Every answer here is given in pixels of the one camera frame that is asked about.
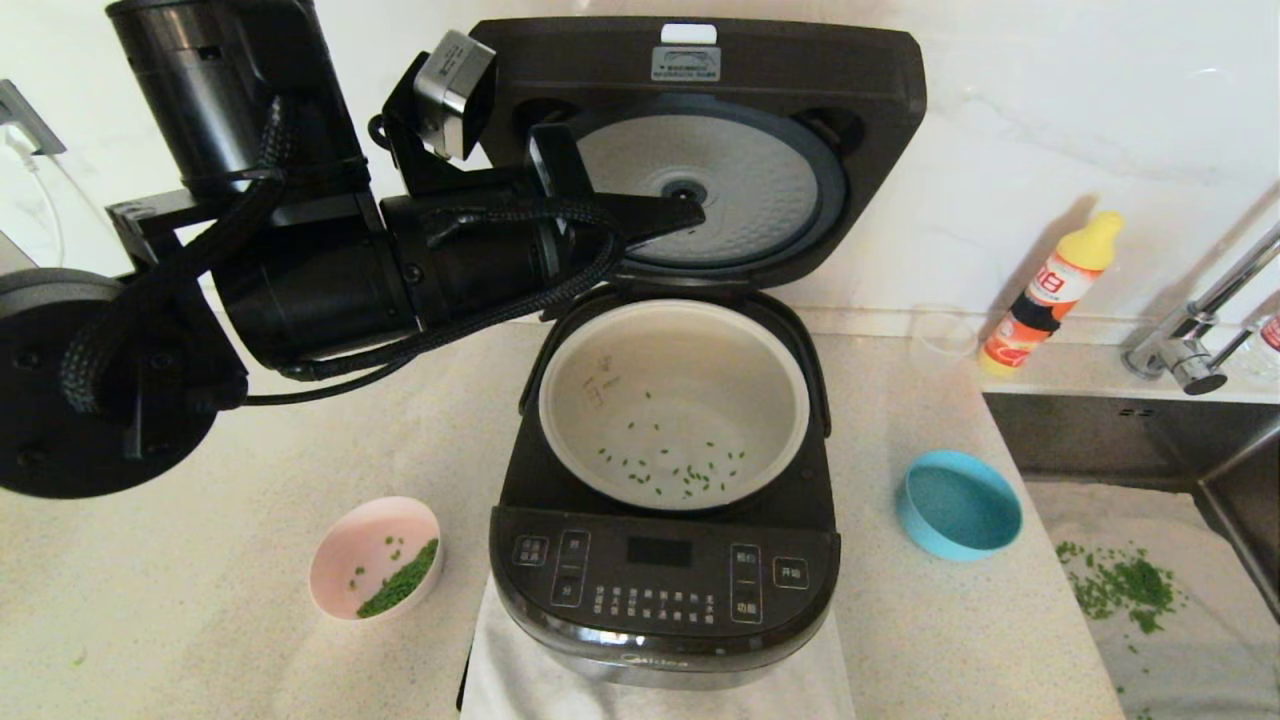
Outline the black rice cooker lid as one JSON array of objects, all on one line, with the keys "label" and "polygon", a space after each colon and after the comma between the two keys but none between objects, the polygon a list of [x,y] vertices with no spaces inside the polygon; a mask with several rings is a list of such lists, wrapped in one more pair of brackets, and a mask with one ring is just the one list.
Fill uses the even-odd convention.
[{"label": "black rice cooker lid", "polygon": [[518,160],[566,124],[604,193],[705,214],[627,252],[609,282],[648,293],[771,290],[844,242],[920,127],[925,67],[906,32],[788,20],[580,15],[483,20],[495,106],[481,137]]}]

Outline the pink bowl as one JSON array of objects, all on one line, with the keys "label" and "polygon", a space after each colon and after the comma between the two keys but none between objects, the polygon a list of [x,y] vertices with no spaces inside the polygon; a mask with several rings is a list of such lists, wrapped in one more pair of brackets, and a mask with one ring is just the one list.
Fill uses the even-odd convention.
[{"label": "pink bowl", "polygon": [[[399,606],[375,618],[356,618],[357,609],[383,582],[433,538],[439,555],[426,580]],[[445,542],[435,512],[422,501],[388,496],[347,512],[329,529],[312,557],[308,591],[315,607],[346,623],[383,623],[407,614],[439,584],[445,568]]]}]

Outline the green chopped scallion pile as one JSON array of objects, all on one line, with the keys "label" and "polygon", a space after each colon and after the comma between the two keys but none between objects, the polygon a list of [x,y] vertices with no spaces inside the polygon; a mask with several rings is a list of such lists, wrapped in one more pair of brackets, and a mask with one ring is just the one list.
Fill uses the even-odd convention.
[{"label": "green chopped scallion pile", "polygon": [[411,562],[387,578],[379,592],[357,609],[356,618],[375,618],[403,603],[426,580],[428,574],[434,569],[439,548],[440,539],[430,539]]}]

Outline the beige inner pot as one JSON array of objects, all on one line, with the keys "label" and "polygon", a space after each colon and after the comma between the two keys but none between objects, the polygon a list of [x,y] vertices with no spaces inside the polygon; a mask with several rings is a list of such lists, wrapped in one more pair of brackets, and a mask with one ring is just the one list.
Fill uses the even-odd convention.
[{"label": "beige inner pot", "polygon": [[[746,475],[713,501],[645,501],[591,469],[588,443],[643,389],[717,411],[742,434]],[[593,318],[552,354],[538,391],[541,432],[559,462],[613,501],[659,512],[735,503],[782,477],[810,425],[812,401],[797,359],[776,333],[714,304],[663,299]]]}]

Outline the chopped green vegetable pieces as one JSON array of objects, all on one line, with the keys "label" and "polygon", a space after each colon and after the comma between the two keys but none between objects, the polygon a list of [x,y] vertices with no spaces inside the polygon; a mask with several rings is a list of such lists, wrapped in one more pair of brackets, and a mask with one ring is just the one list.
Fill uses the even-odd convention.
[{"label": "chopped green vegetable pieces", "polygon": [[605,437],[588,443],[591,469],[645,501],[724,497],[742,480],[749,446],[717,411],[657,389],[643,389]]}]

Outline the black rice cooker base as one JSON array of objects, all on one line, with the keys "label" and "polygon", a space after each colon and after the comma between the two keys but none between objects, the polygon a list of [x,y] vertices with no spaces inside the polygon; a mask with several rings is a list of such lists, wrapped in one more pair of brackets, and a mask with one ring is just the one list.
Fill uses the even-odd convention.
[{"label": "black rice cooker base", "polygon": [[[718,509],[659,512],[613,501],[576,479],[541,432],[541,377],[570,333],[609,310],[663,299],[762,323],[806,378],[810,425],[795,460],[764,489]],[[826,447],[832,421],[817,347],[790,306],[758,290],[594,290],[550,328],[518,411],[488,560],[509,618],[556,661],[599,682],[721,689],[754,682],[817,634],[841,560]]]}]

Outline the blue bowl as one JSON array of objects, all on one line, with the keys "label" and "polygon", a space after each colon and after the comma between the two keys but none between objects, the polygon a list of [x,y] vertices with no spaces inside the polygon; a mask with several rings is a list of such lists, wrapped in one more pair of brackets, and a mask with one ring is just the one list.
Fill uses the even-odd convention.
[{"label": "blue bowl", "polygon": [[893,497],[895,516],[920,550],[952,562],[974,562],[1012,544],[1024,510],[1010,482],[988,462],[955,450],[916,456]]}]

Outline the white cloth under cooker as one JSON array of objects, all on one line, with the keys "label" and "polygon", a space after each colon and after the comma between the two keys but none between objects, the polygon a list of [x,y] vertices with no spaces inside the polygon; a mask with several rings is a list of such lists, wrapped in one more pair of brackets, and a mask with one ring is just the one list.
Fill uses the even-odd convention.
[{"label": "white cloth under cooker", "polygon": [[461,720],[859,720],[837,623],[764,676],[728,689],[617,685],[557,662],[509,618],[486,579]]}]

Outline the clear glass cup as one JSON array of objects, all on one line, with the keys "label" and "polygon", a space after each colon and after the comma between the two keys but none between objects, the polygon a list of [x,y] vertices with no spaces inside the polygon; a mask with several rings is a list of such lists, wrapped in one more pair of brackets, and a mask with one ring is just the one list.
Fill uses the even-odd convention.
[{"label": "clear glass cup", "polygon": [[955,363],[978,350],[969,315],[960,307],[925,304],[911,309],[910,356],[916,363]]}]

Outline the yellow orange detergent bottle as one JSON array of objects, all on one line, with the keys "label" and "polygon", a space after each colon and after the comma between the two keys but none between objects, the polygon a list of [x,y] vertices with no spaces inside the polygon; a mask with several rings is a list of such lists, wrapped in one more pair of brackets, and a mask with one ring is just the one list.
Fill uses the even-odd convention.
[{"label": "yellow orange detergent bottle", "polygon": [[979,368],[996,377],[1023,368],[1114,264],[1125,224],[1123,215],[1102,211],[1065,234],[980,346]]}]

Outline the chrome faucet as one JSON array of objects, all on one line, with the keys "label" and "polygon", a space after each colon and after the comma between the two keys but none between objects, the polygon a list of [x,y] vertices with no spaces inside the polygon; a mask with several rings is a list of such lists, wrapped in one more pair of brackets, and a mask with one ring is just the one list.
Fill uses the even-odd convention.
[{"label": "chrome faucet", "polygon": [[1217,351],[1204,346],[1204,337],[1219,325],[1219,311],[1277,259],[1280,220],[1271,224],[1208,290],[1171,310],[1161,323],[1126,348],[1121,355],[1123,365],[1144,380],[1170,375],[1189,396],[1221,389],[1229,380],[1224,369],[1228,360],[1239,354],[1249,341],[1262,337],[1265,327],[1277,314],[1261,307]]}]

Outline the green scallion bits on cloth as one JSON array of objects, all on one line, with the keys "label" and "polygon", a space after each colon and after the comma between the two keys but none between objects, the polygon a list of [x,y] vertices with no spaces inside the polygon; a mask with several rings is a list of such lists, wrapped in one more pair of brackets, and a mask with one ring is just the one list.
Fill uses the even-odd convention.
[{"label": "green scallion bits on cloth", "polygon": [[1132,541],[1085,546],[1066,539],[1055,546],[1055,553],[1078,606],[1091,620],[1124,616],[1151,635],[1162,632],[1162,620],[1189,603],[1175,574],[1152,564],[1149,551]]}]

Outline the clear bottle red label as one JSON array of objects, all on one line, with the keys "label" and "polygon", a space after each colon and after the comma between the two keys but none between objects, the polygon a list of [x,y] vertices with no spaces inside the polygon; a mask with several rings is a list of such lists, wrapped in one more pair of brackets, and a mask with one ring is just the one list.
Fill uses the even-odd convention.
[{"label": "clear bottle red label", "polygon": [[1236,355],[1238,368],[1251,378],[1280,387],[1280,311],[1261,320]]}]

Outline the white cloth in sink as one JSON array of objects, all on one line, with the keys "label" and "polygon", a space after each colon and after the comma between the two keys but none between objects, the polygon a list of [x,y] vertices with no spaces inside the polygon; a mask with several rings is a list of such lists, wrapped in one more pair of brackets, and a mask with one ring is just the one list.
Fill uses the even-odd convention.
[{"label": "white cloth in sink", "polygon": [[1028,491],[1053,550],[1132,541],[1189,596],[1151,635],[1080,610],[1128,720],[1280,720],[1280,623],[1192,495],[1065,480]]}]

